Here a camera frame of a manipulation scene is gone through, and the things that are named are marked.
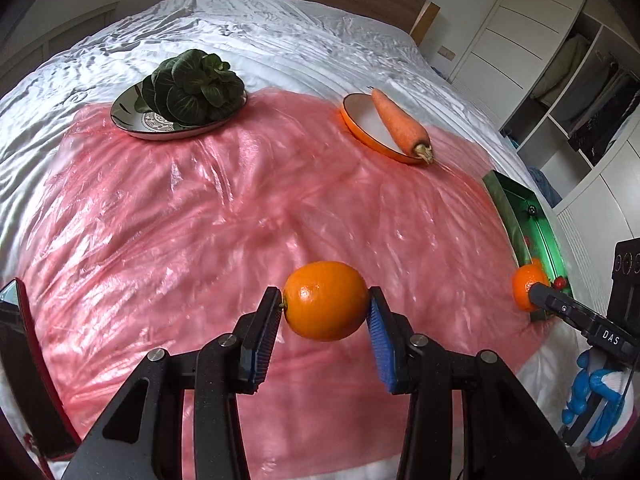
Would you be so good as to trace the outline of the right hand blue glove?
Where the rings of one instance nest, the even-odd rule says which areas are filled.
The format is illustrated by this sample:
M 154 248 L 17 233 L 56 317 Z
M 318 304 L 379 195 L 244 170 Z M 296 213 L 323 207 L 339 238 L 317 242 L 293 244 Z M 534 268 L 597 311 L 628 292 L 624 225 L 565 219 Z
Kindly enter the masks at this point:
M 596 348 L 582 352 L 577 366 L 562 411 L 561 439 L 572 448 L 600 448 L 624 440 L 638 419 L 632 370 Z

